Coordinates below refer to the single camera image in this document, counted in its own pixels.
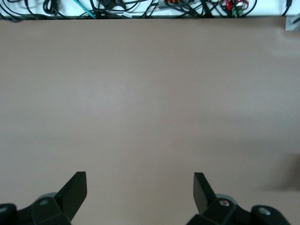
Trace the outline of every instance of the white shelf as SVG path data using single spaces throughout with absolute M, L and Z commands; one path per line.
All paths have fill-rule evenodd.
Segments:
M 89 0 L 81 0 L 80 1 L 87 9 L 91 9 L 90 1 Z M 43 11 L 43 3 L 44 0 L 29 0 L 29 6 L 30 9 L 33 13 L 35 14 L 43 14 L 43 15 L 48 15 Z M 140 2 L 138 5 L 131 10 L 129 13 L 132 16 L 138 16 L 142 15 L 148 5 L 151 3 L 151 0 L 147 0 L 145 2 Z M 254 0 L 250 0 L 250 6 L 249 8 L 252 7 L 254 3 Z M 17 2 L 17 3 L 9 3 L 6 2 L 7 6 L 9 6 L 13 11 L 18 12 L 20 14 L 26 14 L 28 15 L 29 12 L 27 11 L 25 4 L 23 1 Z M 199 0 L 196 0 L 193 5 L 199 4 Z M 277 16 L 277 15 L 282 15 L 282 13 L 285 11 L 285 5 L 286 1 L 285 0 L 258 0 L 257 5 L 255 9 L 249 14 L 249 16 Z M 1 13 L 3 15 L 7 15 L 5 12 L 3 12 L 2 9 L 0 9 Z M 80 14 L 84 13 L 84 11 L 77 5 L 73 0 L 63 0 L 59 4 L 59 11 L 66 16 L 79 16 Z M 296 15 L 300 12 L 300 0 L 293 0 L 292 6 L 290 7 L 287 15 Z M 176 11 L 174 9 L 169 9 L 169 8 L 164 8 L 164 9 L 159 9 L 156 7 L 154 10 L 154 13 L 152 14 L 153 16 L 158 16 L 158 17 L 164 17 L 164 16 L 172 16 L 172 15 L 181 15 L 182 12 Z

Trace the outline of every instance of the black cable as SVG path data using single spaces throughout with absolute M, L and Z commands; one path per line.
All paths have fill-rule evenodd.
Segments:
M 95 12 L 96 19 L 98 19 L 99 15 L 97 13 L 97 10 L 96 10 L 93 0 L 90 0 L 90 5 L 92 6 L 93 11 Z
M 293 0 L 286 0 L 286 9 L 285 12 L 282 14 L 282 16 L 285 16 L 287 11 L 289 11 L 291 5 L 292 5 Z
M 254 5 L 252 6 L 252 8 L 248 12 L 244 13 L 243 15 L 241 15 L 241 17 L 245 17 L 249 13 L 251 13 L 253 11 L 253 9 L 255 8 L 256 4 L 257 4 L 257 0 L 255 0 Z
M 136 7 L 136 5 L 137 4 L 139 4 L 139 2 L 137 2 L 137 3 L 135 3 L 132 7 L 130 7 L 130 8 L 126 8 L 126 10 L 125 9 L 111 9 L 112 11 L 115 11 L 115 12 L 128 12 L 128 11 L 130 11 L 131 9 L 133 9 L 134 7 Z
M 183 12 L 183 14 L 175 16 L 173 18 L 183 18 L 186 15 L 190 15 L 192 17 L 203 18 L 204 9 L 203 9 L 203 4 L 201 2 L 198 6 L 196 6 L 194 8 L 191 7 L 187 2 L 182 2 L 180 4 L 167 4 L 167 5 L 172 9 Z M 198 8 L 200 8 L 200 7 L 202 7 L 202 12 L 198 13 L 196 10 L 198 10 Z
M 211 10 L 216 10 L 216 11 L 219 13 L 220 17 L 226 18 L 226 16 L 223 15 L 223 14 L 218 10 L 218 6 L 220 5 L 219 2 L 213 2 L 213 1 L 211 1 L 211 0 L 209 0 L 208 2 L 209 2 L 210 4 L 213 5 L 212 8 L 211 8 Z
M 16 14 L 16 15 L 20 15 L 21 17 L 18 17 L 18 19 L 21 20 L 25 20 L 25 19 L 28 19 L 31 15 L 26 15 L 26 14 L 21 14 L 21 13 L 18 13 L 18 12 L 15 12 L 13 11 L 10 7 L 8 7 L 8 5 L 5 3 L 4 0 L 2 0 L 3 4 L 5 5 L 5 7 L 12 13 Z
M 229 18 L 233 17 L 233 12 L 229 11 L 225 6 L 220 5 L 220 8 L 223 10 L 224 13 L 227 14 L 227 17 L 229 17 Z
M 67 19 L 67 20 L 72 20 L 71 18 L 61 14 L 58 10 L 56 11 L 58 15 L 60 15 L 62 18 Z
M 17 23 L 17 22 L 20 22 L 21 20 L 12 20 L 12 19 L 8 19 L 8 18 L 6 18 L 4 15 L 2 15 L 1 13 L 0 13 L 0 17 L 3 19 L 3 20 L 5 20 L 5 21 L 10 21 L 10 22 L 13 22 L 13 23 Z
M 153 7 L 152 11 L 150 12 L 150 14 L 148 16 L 147 15 L 145 16 L 145 18 L 147 18 L 147 19 L 149 19 L 151 17 L 151 15 L 154 13 L 154 10 L 156 9 L 156 6 L 158 6 L 158 3 L 153 3 L 152 6 L 154 6 L 154 7 Z
M 208 18 L 213 18 L 214 16 L 211 14 L 210 9 L 208 8 L 207 4 L 206 4 L 206 0 L 200 0 L 203 4 L 203 8 L 205 11 L 205 16 Z
M 10 14 L 1 4 L 0 4 L 0 8 L 6 13 L 6 14 L 8 14 L 10 17 L 12 17 L 12 18 L 14 18 L 14 19 L 16 19 L 16 20 L 18 20 L 18 21 L 21 21 L 22 19 L 20 19 L 20 18 L 18 18 L 18 17 L 16 17 L 15 15 L 12 15 L 12 14 Z
M 145 18 L 147 17 L 147 12 L 148 10 L 151 8 L 152 4 L 154 3 L 155 0 L 152 0 L 151 3 L 148 5 L 147 9 L 145 10 L 145 12 L 138 18 L 138 19 L 142 19 L 144 16 Z
M 30 7 L 28 5 L 28 0 L 24 0 L 24 3 L 25 3 L 25 6 L 28 10 L 28 12 L 32 15 L 32 17 L 35 19 L 35 20 L 46 20 L 46 19 L 49 19 L 49 20 L 57 20 L 56 18 L 53 18 L 51 16 L 47 16 L 47 15 L 42 15 L 42 14 L 34 14 L 31 10 L 30 10 Z
M 45 0 L 43 10 L 47 14 L 57 15 L 58 5 L 56 0 Z
M 143 1 L 149 1 L 149 0 L 137 0 L 137 1 L 129 1 L 129 2 L 123 2 L 121 4 L 115 4 L 111 7 L 107 7 L 106 9 L 112 9 L 115 6 L 122 6 L 122 5 L 128 5 L 128 4 L 135 4 L 135 3 L 139 3 L 139 2 L 143 2 Z
M 116 13 L 112 13 L 109 10 L 105 10 L 102 11 L 102 13 L 104 14 L 104 17 L 102 16 L 102 19 L 123 19 L 123 17 L 121 15 L 118 15 Z
M 82 13 L 82 14 L 80 14 L 79 16 L 77 16 L 75 19 L 76 20 L 79 20 L 80 19 L 80 17 L 82 17 L 82 16 L 84 16 L 84 15 L 86 15 L 87 13 L 86 12 L 84 12 L 84 13 Z

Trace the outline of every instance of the beige table surface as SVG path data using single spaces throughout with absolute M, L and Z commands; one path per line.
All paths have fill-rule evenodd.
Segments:
M 284 18 L 0 22 L 0 202 L 86 171 L 74 225 L 185 225 L 193 173 L 300 221 L 300 33 Z

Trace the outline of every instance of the wire bundle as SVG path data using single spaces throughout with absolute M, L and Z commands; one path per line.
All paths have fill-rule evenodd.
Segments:
M 98 3 L 94 4 L 93 0 L 90 0 L 90 8 L 87 9 L 83 6 L 80 0 L 73 0 L 80 6 L 84 13 L 78 16 L 68 17 L 63 15 L 60 9 L 60 0 L 44 0 L 43 10 L 45 14 L 35 14 L 30 9 L 28 0 L 0 0 L 0 8 L 5 15 L 0 14 L 0 17 L 4 20 L 12 22 L 19 22 L 22 20 L 56 20 L 56 19 L 125 19 L 125 18 L 151 18 L 155 9 L 159 5 L 157 1 L 163 1 L 166 8 L 175 9 L 181 12 L 173 18 L 195 17 L 195 18 L 213 18 L 217 17 L 245 17 L 253 11 L 256 7 L 257 0 L 250 0 L 251 7 L 244 10 L 241 14 L 233 15 L 233 12 L 228 10 L 224 4 L 224 0 L 195 0 L 189 2 L 189 0 L 177 0 L 176 3 L 168 3 L 164 0 L 134 0 L 129 2 L 123 2 L 122 0 L 97 0 Z M 148 6 L 144 12 L 139 16 L 134 16 L 136 7 L 141 3 L 148 3 Z M 23 4 L 28 11 L 28 14 L 20 14 L 13 11 L 10 6 L 13 4 Z M 292 0 L 287 0 L 286 11 L 288 11 L 292 4 Z

